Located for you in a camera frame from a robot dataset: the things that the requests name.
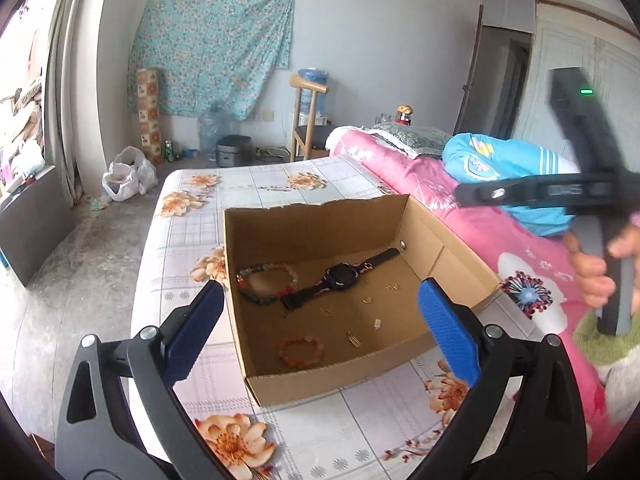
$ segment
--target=watch strap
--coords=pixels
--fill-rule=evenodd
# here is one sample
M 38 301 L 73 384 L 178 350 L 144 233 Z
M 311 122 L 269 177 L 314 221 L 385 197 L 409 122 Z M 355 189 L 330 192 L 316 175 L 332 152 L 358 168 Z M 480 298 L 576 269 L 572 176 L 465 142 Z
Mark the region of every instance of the watch strap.
M 282 303 L 287 310 L 296 310 L 297 308 L 300 308 L 302 305 L 304 305 L 307 301 L 312 300 L 316 296 L 320 296 L 321 294 L 324 294 L 329 290 L 331 289 L 329 288 L 326 280 L 323 278 L 312 286 L 301 288 L 300 290 L 292 292 L 291 294 L 287 294 L 280 299 L 282 300 Z
M 396 249 L 395 247 L 391 247 L 386 251 L 381 252 L 380 254 L 376 254 L 375 256 L 364 260 L 361 264 L 355 266 L 355 268 L 359 274 L 362 274 L 363 272 L 367 272 L 368 270 L 377 267 L 379 264 L 382 264 L 387 260 L 390 260 L 391 258 L 395 258 L 399 254 L 400 251 L 398 249 Z

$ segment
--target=smartwatch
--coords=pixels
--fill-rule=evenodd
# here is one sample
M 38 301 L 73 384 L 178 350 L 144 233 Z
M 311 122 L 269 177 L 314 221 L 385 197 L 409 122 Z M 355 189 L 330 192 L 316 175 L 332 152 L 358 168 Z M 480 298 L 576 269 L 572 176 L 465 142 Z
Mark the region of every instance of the smartwatch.
M 400 251 L 395 247 L 387 249 L 386 251 L 372 256 L 367 260 L 364 260 L 359 265 L 353 266 L 351 264 L 337 264 L 327 269 L 326 274 L 322 277 L 322 280 L 309 286 L 302 288 L 291 294 L 287 294 L 280 298 L 287 310 L 296 310 L 304 305 L 307 301 L 312 300 L 333 290 L 342 291 L 351 288 L 358 282 L 358 278 L 367 272 L 368 270 L 377 267 L 379 264 L 390 260 L 391 258 L 398 256 Z

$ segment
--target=green cloth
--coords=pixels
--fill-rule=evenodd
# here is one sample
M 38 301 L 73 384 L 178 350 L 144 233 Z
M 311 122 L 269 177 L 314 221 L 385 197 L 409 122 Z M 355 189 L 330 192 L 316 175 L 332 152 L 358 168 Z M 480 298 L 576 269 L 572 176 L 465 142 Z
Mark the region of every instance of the green cloth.
M 582 318 L 574 331 L 574 342 L 594 366 L 610 365 L 626 357 L 632 348 L 640 345 L 640 316 L 631 317 L 631 330 L 626 335 L 603 335 L 596 326 L 594 312 Z

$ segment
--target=small figurine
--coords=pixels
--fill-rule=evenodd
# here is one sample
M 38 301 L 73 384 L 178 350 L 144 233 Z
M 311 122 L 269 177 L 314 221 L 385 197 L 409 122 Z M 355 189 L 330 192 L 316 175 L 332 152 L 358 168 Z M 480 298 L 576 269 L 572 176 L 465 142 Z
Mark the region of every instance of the small figurine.
M 396 123 L 405 124 L 411 126 L 411 114 L 414 113 L 414 109 L 409 105 L 402 105 L 398 107 L 398 113 L 396 114 Z

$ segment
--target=orange flower pattern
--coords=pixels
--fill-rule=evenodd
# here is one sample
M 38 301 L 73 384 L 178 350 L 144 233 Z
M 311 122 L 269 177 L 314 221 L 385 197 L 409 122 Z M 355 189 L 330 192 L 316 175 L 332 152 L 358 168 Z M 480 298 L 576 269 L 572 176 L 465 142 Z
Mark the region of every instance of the orange flower pattern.
M 326 182 L 319 176 L 307 171 L 300 171 L 287 177 L 287 182 L 293 189 L 321 189 L 326 186 Z
M 187 193 L 186 191 L 174 191 L 162 199 L 162 209 L 160 216 L 182 216 L 189 208 L 199 209 L 204 205 L 200 197 Z
M 442 413 L 442 425 L 446 428 L 459 410 L 462 401 L 469 392 L 466 381 L 457 379 L 445 360 L 438 361 L 438 367 L 444 375 L 436 375 L 424 383 L 429 392 L 429 407 L 436 413 Z
M 265 478 L 264 467 L 276 449 L 262 436 L 267 429 L 263 422 L 251 424 L 247 415 L 212 415 L 195 421 L 200 436 L 229 472 L 238 480 L 251 480 L 254 474 Z
M 225 248 L 216 247 L 211 250 L 209 256 L 200 258 L 195 268 L 190 272 L 190 276 L 196 282 L 207 282 L 216 280 L 220 285 L 229 286 L 229 276 L 226 271 Z
M 199 187 L 202 190 L 209 191 L 209 189 L 211 187 L 214 187 L 219 181 L 220 178 L 217 175 L 200 174 L 193 175 L 189 179 L 189 184 L 195 187 Z

